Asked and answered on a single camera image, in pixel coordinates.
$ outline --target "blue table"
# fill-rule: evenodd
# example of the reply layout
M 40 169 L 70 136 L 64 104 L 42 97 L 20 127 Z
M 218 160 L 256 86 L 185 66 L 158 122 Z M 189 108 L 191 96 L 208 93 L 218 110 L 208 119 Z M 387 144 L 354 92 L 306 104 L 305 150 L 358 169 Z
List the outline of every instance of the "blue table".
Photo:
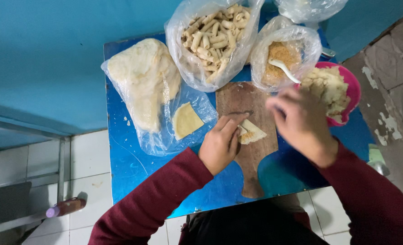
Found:
M 275 15 L 277 13 L 261 13 L 259 30 L 267 20 Z M 328 47 L 322 30 L 319 29 L 318 32 L 322 45 Z M 155 34 L 148 37 L 156 38 L 165 43 L 165 34 Z M 105 60 L 144 38 L 146 37 L 106 43 L 103 47 Z M 249 65 L 245 66 L 232 81 L 251 81 Z M 153 157 L 140 149 L 135 127 L 126 105 L 108 77 L 106 77 L 106 96 L 112 199 L 115 204 L 175 155 Z M 208 97 L 216 108 L 215 93 L 208 93 Z M 347 125 L 332 127 L 330 131 L 347 148 L 361 159 L 368 161 L 368 144 L 374 143 L 374 140 L 358 108 L 351 113 Z M 328 186 L 328 182 L 308 163 L 305 157 L 289 146 L 279 134 L 277 137 L 279 150 L 265 157 L 259 164 L 259 181 L 265 192 L 263 198 Z M 192 147 L 194 152 L 198 152 L 199 148 L 199 145 Z M 236 162 L 232 162 L 203 189 L 189 195 L 169 218 L 254 201 L 255 199 L 242 197 L 243 182 L 241 168 Z

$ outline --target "white floor tile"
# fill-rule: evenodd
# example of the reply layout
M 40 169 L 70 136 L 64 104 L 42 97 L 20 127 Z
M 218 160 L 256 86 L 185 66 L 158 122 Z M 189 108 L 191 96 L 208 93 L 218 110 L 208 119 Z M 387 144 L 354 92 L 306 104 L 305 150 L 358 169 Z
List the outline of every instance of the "white floor tile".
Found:
M 87 195 L 86 207 L 70 214 L 70 229 L 92 226 L 112 207 L 111 174 L 71 181 L 72 196 Z
M 70 142 L 64 148 L 64 179 L 70 179 Z M 27 176 L 36 176 L 57 172 L 59 161 L 59 141 L 51 140 L 29 145 L 29 158 L 27 161 Z M 57 183 L 58 176 L 46 176 L 29 180 L 32 186 Z
M 70 244 L 71 245 L 87 245 L 89 237 L 91 236 L 92 228 L 88 226 L 80 229 L 70 231 Z
M 71 142 L 71 179 L 110 172 L 108 131 L 74 136 Z
M 166 224 L 157 229 L 156 233 L 151 235 L 148 245 L 166 245 L 168 244 L 168 234 L 166 232 Z
M 309 191 L 324 235 L 348 231 L 350 219 L 333 187 Z
M 297 193 L 298 200 L 300 200 L 300 206 L 306 211 L 310 219 L 310 227 L 312 231 L 318 236 L 322 236 L 321 226 L 319 225 L 318 217 L 313 207 L 312 199 L 310 198 L 309 191 L 303 191 Z
M 347 232 L 324 236 L 326 242 L 330 245 L 350 245 L 351 235 Z
M 186 223 L 186 215 L 166 220 L 166 229 L 168 232 L 169 245 L 178 245 L 180 240 L 180 231 L 183 224 Z
M 0 184 L 26 178 L 28 148 L 25 146 L 0 152 Z
M 23 245 L 69 245 L 70 231 L 63 231 L 38 237 L 29 237 Z
M 68 193 L 69 181 L 64 183 L 64 196 Z M 29 212 L 34 214 L 52 207 L 57 202 L 57 184 L 33 187 L 29 193 Z M 70 215 L 46 219 L 30 237 L 42 236 L 51 233 L 68 231 L 70 229 Z

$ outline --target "purple bottle cap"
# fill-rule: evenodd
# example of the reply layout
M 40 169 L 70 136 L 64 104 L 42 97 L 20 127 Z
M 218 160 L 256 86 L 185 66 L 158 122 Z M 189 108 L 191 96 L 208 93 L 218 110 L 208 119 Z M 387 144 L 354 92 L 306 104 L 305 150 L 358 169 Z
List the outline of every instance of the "purple bottle cap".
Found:
M 51 207 L 51 208 L 47 209 L 45 215 L 48 218 L 56 217 L 59 214 L 60 211 L 61 210 L 58 207 L 54 206 L 54 207 Z

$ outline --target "hand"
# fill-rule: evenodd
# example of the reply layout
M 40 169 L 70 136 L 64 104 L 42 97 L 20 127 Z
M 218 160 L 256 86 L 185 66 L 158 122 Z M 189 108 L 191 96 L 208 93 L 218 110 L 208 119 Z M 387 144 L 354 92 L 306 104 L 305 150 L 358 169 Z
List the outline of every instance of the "hand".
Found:
M 331 136 L 325 106 L 305 91 L 286 88 L 267 99 L 266 108 L 274 115 L 281 136 L 320 168 L 331 166 L 338 142 Z
M 240 132 L 237 126 L 249 115 L 242 113 L 222 116 L 204 137 L 198 157 L 212 175 L 217 175 L 235 158 Z

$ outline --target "person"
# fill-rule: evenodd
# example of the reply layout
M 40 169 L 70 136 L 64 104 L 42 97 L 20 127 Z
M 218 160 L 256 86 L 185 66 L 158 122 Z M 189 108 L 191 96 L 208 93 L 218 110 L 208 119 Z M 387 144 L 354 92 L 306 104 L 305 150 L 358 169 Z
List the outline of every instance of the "person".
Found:
M 331 136 L 316 97 L 288 88 L 266 108 L 284 140 L 335 189 L 351 220 L 351 244 L 403 244 L 403 193 Z M 149 176 L 95 223 L 89 244 L 147 244 L 189 194 L 234 159 L 237 126 L 247 117 L 221 117 L 198 156 L 186 148 Z M 327 244 L 310 230 L 307 213 L 287 212 L 269 199 L 199 214 L 187 219 L 179 244 Z

